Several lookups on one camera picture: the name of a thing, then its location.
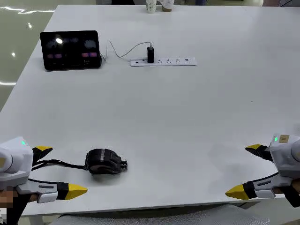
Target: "black tablet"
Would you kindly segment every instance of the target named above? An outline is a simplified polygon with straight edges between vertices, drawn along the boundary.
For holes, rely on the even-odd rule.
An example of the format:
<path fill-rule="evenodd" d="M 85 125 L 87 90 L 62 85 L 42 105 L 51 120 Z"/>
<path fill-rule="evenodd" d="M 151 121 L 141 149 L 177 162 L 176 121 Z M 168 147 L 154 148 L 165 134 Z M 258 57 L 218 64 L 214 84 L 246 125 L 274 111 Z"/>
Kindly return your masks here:
<path fill-rule="evenodd" d="M 99 68 L 98 33 L 95 30 L 40 33 L 47 70 Z"/>

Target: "shiny floor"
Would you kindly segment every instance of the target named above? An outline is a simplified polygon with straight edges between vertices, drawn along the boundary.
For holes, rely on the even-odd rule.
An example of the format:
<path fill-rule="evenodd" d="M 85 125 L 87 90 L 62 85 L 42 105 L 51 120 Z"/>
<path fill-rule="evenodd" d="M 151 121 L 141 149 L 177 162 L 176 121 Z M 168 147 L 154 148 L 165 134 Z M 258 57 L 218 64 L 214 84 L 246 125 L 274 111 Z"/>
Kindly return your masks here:
<path fill-rule="evenodd" d="M 97 0 L 0 1 L 0 111 L 58 4 L 96 4 Z M 194 5 L 195 0 L 177 0 Z M 261 6 L 263 0 L 208 0 L 207 5 Z"/>

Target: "yellow fingertip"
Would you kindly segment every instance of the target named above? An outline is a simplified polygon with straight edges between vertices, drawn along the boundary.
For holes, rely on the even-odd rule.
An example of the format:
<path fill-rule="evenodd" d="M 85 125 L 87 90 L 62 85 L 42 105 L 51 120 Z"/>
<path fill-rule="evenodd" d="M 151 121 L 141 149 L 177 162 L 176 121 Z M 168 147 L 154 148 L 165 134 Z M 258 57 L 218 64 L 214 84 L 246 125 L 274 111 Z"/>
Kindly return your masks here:
<path fill-rule="evenodd" d="M 77 184 L 68 184 L 68 186 L 69 186 L 69 191 L 65 197 L 65 200 L 70 200 L 72 198 L 76 198 L 80 195 L 83 195 L 84 193 L 86 193 L 88 191 L 87 188 L 81 187 Z"/>
<path fill-rule="evenodd" d="M 52 147 L 48 147 L 48 146 L 37 146 L 36 148 L 41 150 L 41 151 L 44 151 L 46 149 L 53 149 Z"/>
<path fill-rule="evenodd" d="M 254 144 L 254 145 L 247 146 L 245 149 L 257 150 L 260 146 L 261 146 L 261 144 Z"/>
<path fill-rule="evenodd" d="M 249 197 L 244 191 L 244 187 L 242 184 L 237 185 L 233 188 L 231 188 L 229 191 L 225 193 L 228 197 L 231 198 L 237 198 L 237 199 L 243 199 L 243 200 L 248 200 Z"/>

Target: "robotic hand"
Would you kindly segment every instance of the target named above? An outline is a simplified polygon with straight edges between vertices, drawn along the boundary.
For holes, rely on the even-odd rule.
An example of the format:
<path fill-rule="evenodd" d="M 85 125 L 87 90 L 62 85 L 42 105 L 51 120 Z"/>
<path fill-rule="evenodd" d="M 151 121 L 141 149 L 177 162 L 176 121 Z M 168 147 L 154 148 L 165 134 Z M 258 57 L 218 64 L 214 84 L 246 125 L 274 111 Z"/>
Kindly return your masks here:
<path fill-rule="evenodd" d="M 85 187 L 63 182 L 47 182 L 29 179 L 32 164 L 52 150 L 38 146 L 33 149 L 22 137 L 0 144 L 0 190 L 12 186 L 18 193 L 14 207 L 7 209 L 9 225 L 16 225 L 32 194 L 38 203 L 53 202 L 56 199 L 70 200 L 87 192 Z"/>
<path fill-rule="evenodd" d="M 255 144 L 246 147 L 250 153 L 273 162 L 277 173 L 237 185 L 226 195 L 238 199 L 274 198 L 278 188 L 293 207 L 300 206 L 300 196 L 292 181 L 300 178 L 300 137 L 275 134 L 270 146 Z"/>

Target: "charging cable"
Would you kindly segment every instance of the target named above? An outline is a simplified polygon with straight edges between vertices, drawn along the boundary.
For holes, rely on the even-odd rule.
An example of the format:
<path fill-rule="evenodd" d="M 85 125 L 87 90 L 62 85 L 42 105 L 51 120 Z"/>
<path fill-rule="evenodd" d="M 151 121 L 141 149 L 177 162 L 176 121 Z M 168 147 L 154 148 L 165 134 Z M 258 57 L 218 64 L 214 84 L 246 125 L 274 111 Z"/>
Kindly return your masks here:
<path fill-rule="evenodd" d="M 149 49 L 151 49 L 151 50 L 154 51 L 154 49 L 153 49 L 153 47 L 152 47 L 152 43 L 151 43 L 150 41 L 146 41 L 146 42 L 141 42 L 141 43 L 136 44 L 135 46 L 133 46 L 133 47 L 132 47 L 128 52 L 126 52 L 125 54 L 119 55 L 119 54 L 117 54 L 117 51 L 116 51 L 115 47 L 113 46 L 112 42 L 111 42 L 110 40 L 108 40 L 108 42 L 109 42 L 110 45 L 112 46 L 114 53 L 115 53 L 115 54 L 117 55 L 117 57 L 119 57 L 120 59 L 123 59 L 124 56 L 126 56 L 127 54 L 129 54 L 129 53 L 130 53 L 132 50 L 134 50 L 137 46 L 143 45 L 143 44 L 150 44 Z M 103 55 L 102 53 L 100 53 L 100 55 L 101 55 L 101 57 L 104 59 L 104 61 L 107 60 L 107 46 L 108 46 L 108 44 L 106 44 L 106 48 L 105 48 L 105 57 L 104 57 L 104 55 Z"/>

